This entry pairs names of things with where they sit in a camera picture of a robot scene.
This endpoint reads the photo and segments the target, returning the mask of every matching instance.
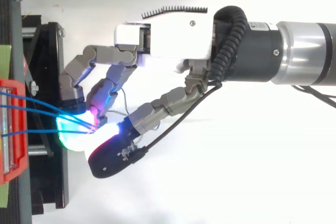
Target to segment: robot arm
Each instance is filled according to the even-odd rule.
[[[61,93],[66,104],[80,97],[75,91],[90,72],[92,60],[112,65],[107,78],[87,98],[86,109],[98,120],[132,72],[122,69],[134,70],[139,60],[154,57],[173,59],[180,72],[190,70],[184,87],[140,106],[119,123],[118,135],[90,155],[89,165],[96,177],[112,176],[142,158],[149,148],[138,148],[133,140],[169,115],[187,115],[207,96],[208,86],[219,88],[222,81],[270,80],[300,86],[336,85],[336,25],[248,23],[238,7],[223,8],[214,17],[206,8],[163,7],[143,18],[116,28],[115,47],[91,47],[94,53],[90,49],[90,57],[84,57],[84,52],[86,63],[76,63],[72,68],[83,66],[79,74],[67,67],[61,76],[65,79],[61,79]]]

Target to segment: red clamp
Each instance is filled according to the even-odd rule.
[[[0,91],[8,94],[26,96],[25,85],[14,80],[0,79]],[[26,107],[20,98],[0,95],[1,105]],[[0,133],[7,134],[27,130],[26,111],[0,108]],[[9,182],[28,167],[27,134],[17,134],[0,138],[0,184]]]

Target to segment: green tape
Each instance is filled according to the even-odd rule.
[[[9,183],[0,185],[0,208],[7,208]]]
[[[0,78],[8,79],[12,46],[0,45]],[[0,208],[7,208],[9,183],[0,185]]]
[[[0,78],[2,79],[8,79],[9,77],[11,50],[11,45],[0,45]]]

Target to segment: silver metal cylinder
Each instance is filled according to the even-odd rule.
[[[22,28],[22,37],[24,39],[33,38],[36,31],[36,27],[23,27]]]
[[[29,156],[44,156],[48,155],[44,145],[30,145],[28,146],[28,155]]]
[[[321,75],[326,39],[316,23],[280,22],[277,24],[283,41],[280,68],[272,78],[274,84],[312,85]]]
[[[326,76],[318,85],[320,86],[336,86],[336,24],[324,24],[331,38],[331,61]]]

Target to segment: white background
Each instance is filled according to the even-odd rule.
[[[208,6],[210,12],[237,5],[255,22],[336,23],[334,0],[24,0],[22,12],[65,28],[68,63],[86,45],[112,45],[117,24],[163,5]],[[105,70],[93,72],[86,92]],[[138,69],[125,85],[131,109],[183,78],[164,66]],[[122,105],[120,95],[114,108]],[[226,83],[118,175],[95,179],[84,154],[69,153],[69,205],[48,205],[33,223],[336,223],[334,120],[332,107],[291,87]]]

